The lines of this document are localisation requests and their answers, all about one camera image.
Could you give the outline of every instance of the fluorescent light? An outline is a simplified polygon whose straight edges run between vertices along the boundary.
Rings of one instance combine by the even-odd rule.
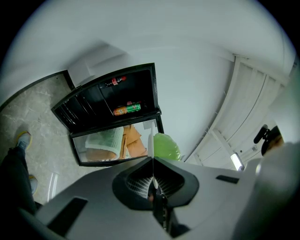
[[[237,153],[233,153],[231,156],[230,156],[236,170],[239,170],[240,167],[244,167],[239,155]]]

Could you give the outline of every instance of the sneaker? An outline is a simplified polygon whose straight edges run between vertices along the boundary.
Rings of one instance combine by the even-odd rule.
[[[16,147],[22,148],[24,151],[27,150],[31,145],[32,137],[29,132],[21,132],[17,137]]]
[[[29,175],[29,182],[31,186],[31,194],[34,195],[38,189],[38,180],[36,179],[35,176]]]

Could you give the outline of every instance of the jeans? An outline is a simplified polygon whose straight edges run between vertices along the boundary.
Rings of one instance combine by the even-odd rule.
[[[25,151],[22,148],[9,149],[0,166],[0,183],[1,195],[9,200],[9,204],[35,214],[37,207],[31,194]]]

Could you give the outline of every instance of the green plastic bag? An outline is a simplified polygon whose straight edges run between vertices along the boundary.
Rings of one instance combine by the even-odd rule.
[[[176,142],[167,135],[156,133],[153,137],[154,156],[169,160],[180,160],[180,150]]]

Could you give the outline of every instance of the tiled floor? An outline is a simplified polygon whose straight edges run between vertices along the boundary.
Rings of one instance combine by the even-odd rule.
[[[26,152],[30,174],[39,182],[34,199],[44,204],[50,182],[57,176],[56,194],[82,176],[101,167],[80,167],[73,156],[68,131],[51,112],[70,89],[63,75],[57,75],[29,88],[0,112],[0,161],[14,146],[18,132],[28,130],[33,136]]]

